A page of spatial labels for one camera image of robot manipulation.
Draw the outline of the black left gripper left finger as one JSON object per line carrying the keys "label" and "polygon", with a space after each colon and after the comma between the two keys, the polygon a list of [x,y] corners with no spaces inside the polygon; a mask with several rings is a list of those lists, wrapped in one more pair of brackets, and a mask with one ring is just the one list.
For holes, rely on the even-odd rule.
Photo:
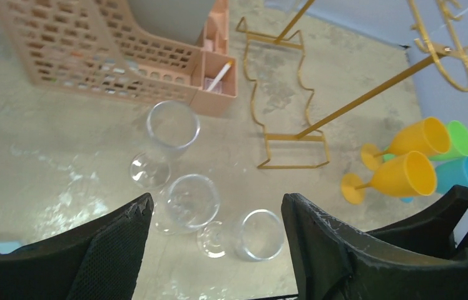
{"label": "black left gripper left finger", "polygon": [[131,299],[153,208],[146,192],[98,219],[0,254],[0,299]]}

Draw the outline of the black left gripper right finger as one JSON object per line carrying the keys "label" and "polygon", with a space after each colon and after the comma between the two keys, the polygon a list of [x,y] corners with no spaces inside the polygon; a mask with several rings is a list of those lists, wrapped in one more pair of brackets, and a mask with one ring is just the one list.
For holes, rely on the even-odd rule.
{"label": "black left gripper right finger", "polygon": [[468,299],[468,248],[453,231],[468,209],[455,185],[421,212],[363,232],[298,193],[281,213],[299,299]]}

